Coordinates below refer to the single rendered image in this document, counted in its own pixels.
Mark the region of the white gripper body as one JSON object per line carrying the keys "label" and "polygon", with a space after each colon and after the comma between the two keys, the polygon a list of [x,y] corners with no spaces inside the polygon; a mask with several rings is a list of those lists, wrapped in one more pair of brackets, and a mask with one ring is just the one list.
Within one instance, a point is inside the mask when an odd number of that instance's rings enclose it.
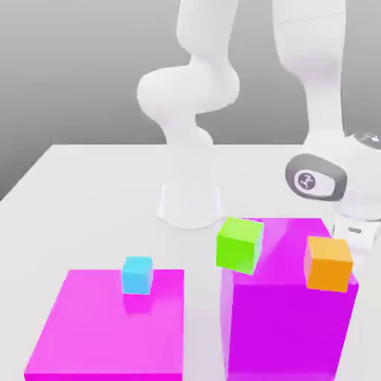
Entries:
{"label": "white gripper body", "polygon": [[337,220],[333,224],[333,237],[345,240],[356,253],[369,253],[379,236],[379,220]]}

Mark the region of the small green cube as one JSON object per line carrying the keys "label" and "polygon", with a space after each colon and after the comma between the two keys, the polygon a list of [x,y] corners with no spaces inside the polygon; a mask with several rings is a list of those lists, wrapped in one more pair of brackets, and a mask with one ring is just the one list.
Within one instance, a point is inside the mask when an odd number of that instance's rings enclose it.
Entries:
{"label": "small green cube", "polygon": [[263,245],[264,223],[228,217],[217,233],[216,266],[252,275]]}

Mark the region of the small cyan cube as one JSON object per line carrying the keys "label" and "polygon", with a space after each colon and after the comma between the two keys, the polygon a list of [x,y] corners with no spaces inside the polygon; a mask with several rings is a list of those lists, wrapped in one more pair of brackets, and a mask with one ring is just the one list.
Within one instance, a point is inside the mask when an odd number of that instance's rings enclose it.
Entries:
{"label": "small cyan cube", "polygon": [[121,270],[123,294],[149,295],[153,282],[151,257],[128,256]]}

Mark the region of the small orange cube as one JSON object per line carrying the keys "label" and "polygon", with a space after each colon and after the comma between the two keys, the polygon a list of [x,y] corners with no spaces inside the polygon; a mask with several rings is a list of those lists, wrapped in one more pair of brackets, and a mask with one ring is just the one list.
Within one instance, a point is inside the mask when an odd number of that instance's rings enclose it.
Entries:
{"label": "small orange cube", "polygon": [[308,289],[345,293],[353,258],[344,239],[308,236],[304,255],[304,277]]}

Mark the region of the large tall magenta box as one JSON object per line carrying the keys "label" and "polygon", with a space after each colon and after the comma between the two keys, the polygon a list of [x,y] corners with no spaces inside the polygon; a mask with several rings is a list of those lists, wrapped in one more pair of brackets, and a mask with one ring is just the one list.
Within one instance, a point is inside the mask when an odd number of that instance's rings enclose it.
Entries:
{"label": "large tall magenta box", "polygon": [[319,218],[263,218],[252,275],[222,271],[224,381],[334,381],[359,284],[345,293],[308,289],[308,236],[331,237]]}

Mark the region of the large flat magenta box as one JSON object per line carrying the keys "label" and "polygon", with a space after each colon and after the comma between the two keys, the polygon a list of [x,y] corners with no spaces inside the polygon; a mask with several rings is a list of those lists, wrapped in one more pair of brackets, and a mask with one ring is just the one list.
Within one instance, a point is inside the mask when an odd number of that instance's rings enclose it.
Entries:
{"label": "large flat magenta box", "polygon": [[118,270],[71,270],[26,366],[25,381],[183,381],[184,279],[153,273],[125,295]]}

